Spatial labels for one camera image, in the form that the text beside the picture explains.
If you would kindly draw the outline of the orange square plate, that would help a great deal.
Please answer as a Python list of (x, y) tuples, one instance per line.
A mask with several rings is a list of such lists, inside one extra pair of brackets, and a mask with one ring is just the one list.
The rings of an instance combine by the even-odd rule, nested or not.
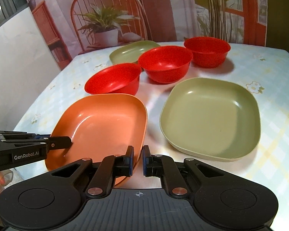
[(100, 162), (109, 155), (124, 155), (128, 146), (133, 146), (133, 163), (137, 164), (147, 118), (145, 105), (130, 94), (82, 98), (64, 112), (51, 133), (70, 137), (72, 146), (49, 151), (45, 165), (52, 171), (84, 157)]

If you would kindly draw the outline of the green square plate near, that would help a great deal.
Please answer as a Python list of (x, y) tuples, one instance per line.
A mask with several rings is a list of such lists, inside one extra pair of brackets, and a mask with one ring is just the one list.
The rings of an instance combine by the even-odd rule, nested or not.
[(260, 141), (260, 111), (253, 95), (240, 85), (190, 78), (171, 90), (161, 111), (160, 129), (185, 154), (236, 161)]

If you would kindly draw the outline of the green square plate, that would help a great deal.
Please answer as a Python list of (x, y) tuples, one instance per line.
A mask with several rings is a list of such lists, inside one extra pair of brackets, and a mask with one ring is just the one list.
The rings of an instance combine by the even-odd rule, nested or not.
[(160, 47), (154, 41), (144, 40), (129, 43), (110, 53), (109, 59), (113, 65), (122, 63), (136, 63), (138, 58), (148, 50)]
[(160, 129), (185, 154), (236, 161), (260, 141), (260, 111), (253, 95), (240, 85), (190, 78), (171, 90), (161, 111)]

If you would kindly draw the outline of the red bowl nearest left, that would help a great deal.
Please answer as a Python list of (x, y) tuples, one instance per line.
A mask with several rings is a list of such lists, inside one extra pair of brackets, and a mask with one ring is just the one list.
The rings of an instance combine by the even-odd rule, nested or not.
[(125, 93), (135, 95), (139, 89), (141, 67), (124, 63), (107, 67), (94, 74), (85, 84), (88, 94)]

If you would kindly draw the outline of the red bowl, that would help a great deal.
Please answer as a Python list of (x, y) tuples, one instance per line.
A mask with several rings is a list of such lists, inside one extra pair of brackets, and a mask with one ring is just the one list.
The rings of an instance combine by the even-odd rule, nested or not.
[(143, 53), (138, 64), (147, 76), (160, 84), (171, 84), (188, 72), (193, 53), (181, 46), (160, 46)]
[(88, 94), (125, 93), (135, 95), (139, 89), (141, 67), (124, 63), (107, 67), (94, 74), (85, 84)]
[(194, 37), (184, 41), (192, 51), (193, 62), (202, 68), (216, 68), (222, 65), (231, 49), (229, 43), (213, 37)]

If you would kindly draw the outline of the green square plate far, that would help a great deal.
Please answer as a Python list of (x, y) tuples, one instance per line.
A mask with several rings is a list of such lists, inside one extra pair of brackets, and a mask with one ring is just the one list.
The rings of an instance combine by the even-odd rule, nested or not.
[(160, 47), (154, 41), (144, 40), (129, 43), (110, 53), (109, 59), (113, 65), (122, 63), (136, 63), (138, 58), (148, 50)]

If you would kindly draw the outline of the printed backdrop curtain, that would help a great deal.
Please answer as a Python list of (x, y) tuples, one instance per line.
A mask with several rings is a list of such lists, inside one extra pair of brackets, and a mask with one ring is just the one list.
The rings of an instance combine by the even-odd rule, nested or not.
[(266, 44), (267, 0), (27, 1), (61, 69), (77, 55), (142, 40)]

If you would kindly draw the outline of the red bowl middle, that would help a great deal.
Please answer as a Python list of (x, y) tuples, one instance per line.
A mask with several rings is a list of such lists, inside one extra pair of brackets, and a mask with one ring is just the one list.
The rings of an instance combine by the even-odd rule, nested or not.
[(193, 53), (181, 46), (160, 46), (143, 53), (138, 64), (147, 76), (160, 84), (171, 84), (188, 72)]

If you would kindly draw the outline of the red bowl far right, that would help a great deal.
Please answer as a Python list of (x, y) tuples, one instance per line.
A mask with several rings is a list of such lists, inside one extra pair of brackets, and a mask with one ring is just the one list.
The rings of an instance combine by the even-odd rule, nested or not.
[(222, 65), (231, 49), (229, 43), (213, 37), (194, 37), (184, 41), (192, 51), (193, 62), (202, 68), (216, 68)]

